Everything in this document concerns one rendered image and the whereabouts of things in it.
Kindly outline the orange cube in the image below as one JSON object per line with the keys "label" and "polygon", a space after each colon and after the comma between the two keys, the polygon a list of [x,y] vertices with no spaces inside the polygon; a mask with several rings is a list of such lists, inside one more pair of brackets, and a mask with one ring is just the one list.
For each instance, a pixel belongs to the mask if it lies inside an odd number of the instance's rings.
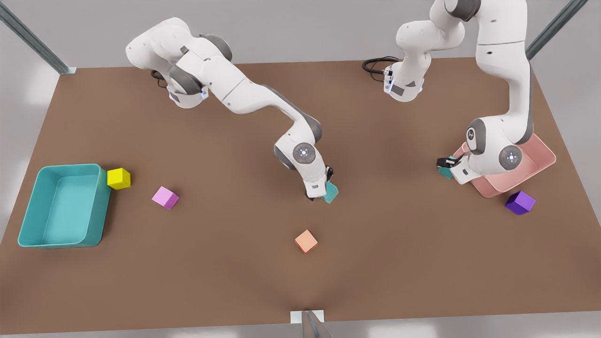
{"label": "orange cube", "polygon": [[309,230],[305,230],[294,241],[303,254],[308,254],[318,244],[317,239]]}

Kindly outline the pink rectangular tray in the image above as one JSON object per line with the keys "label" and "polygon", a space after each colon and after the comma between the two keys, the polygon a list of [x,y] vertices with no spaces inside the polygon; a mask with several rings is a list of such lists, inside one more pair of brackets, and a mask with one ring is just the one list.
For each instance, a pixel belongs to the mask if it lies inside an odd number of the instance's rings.
{"label": "pink rectangular tray", "polygon": [[[495,155],[493,160],[496,164],[499,162],[499,156],[498,153],[494,152],[494,147],[498,147],[498,145],[507,146],[512,144],[498,131],[488,134],[485,154]],[[480,176],[470,180],[482,197],[489,199],[505,193],[537,175],[556,161],[554,152],[535,133],[526,143],[518,144],[517,147],[520,148],[522,158],[516,169],[498,175]],[[468,158],[468,152],[470,152],[470,148],[466,142],[453,154],[453,158],[459,158],[460,155],[463,155],[460,160],[465,161]]]}

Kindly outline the purple cube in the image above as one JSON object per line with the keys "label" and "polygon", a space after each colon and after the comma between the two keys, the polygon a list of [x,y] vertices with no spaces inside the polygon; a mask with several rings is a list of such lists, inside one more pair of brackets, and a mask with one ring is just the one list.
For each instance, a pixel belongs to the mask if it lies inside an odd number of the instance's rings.
{"label": "purple cube", "polygon": [[505,207],[516,215],[523,215],[532,210],[536,199],[526,194],[524,191],[512,194],[505,202]]}

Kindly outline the pink cube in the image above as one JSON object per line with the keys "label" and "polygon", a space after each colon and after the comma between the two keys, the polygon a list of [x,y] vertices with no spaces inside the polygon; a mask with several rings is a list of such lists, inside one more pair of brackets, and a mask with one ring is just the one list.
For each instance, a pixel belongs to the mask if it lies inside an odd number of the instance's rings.
{"label": "pink cube", "polygon": [[171,190],[168,190],[164,186],[161,186],[152,197],[152,201],[154,201],[155,203],[159,204],[167,210],[171,210],[178,201],[178,199],[179,197],[178,195],[176,195],[176,193],[172,192]]}

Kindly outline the yellow cube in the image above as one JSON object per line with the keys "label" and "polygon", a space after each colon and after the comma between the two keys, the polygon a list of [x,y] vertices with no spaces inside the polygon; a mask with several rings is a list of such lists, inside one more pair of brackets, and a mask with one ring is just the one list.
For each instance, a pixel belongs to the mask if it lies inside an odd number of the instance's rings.
{"label": "yellow cube", "polygon": [[131,187],[131,174],[124,168],[107,171],[107,186],[114,190]]}

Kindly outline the teal rectangular tray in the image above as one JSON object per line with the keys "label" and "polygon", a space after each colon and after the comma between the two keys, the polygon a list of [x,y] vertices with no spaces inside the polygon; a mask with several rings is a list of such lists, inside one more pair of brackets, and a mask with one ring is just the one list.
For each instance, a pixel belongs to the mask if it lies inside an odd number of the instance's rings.
{"label": "teal rectangular tray", "polygon": [[19,246],[58,249],[98,245],[111,191],[107,171],[96,163],[43,167],[24,214]]}

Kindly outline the silver frame post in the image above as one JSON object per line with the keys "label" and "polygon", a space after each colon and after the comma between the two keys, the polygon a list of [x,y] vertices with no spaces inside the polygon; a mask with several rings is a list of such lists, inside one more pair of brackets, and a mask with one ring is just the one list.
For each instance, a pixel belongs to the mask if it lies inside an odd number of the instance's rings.
{"label": "silver frame post", "polygon": [[290,323],[300,323],[302,338],[333,338],[324,325],[323,310],[303,310],[290,312]]}
{"label": "silver frame post", "polygon": [[0,0],[0,21],[12,30],[21,40],[40,56],[59,75],[73,75],[76,67],[67,66],[43,41],[41,41],[21,19]]}
{"label": "silver frame post", "polygon": [[526,57],[530,61],[545,45],[569,22],[589,0],[569,0],[559,13],[550,21],[541,33],[526,48]]}

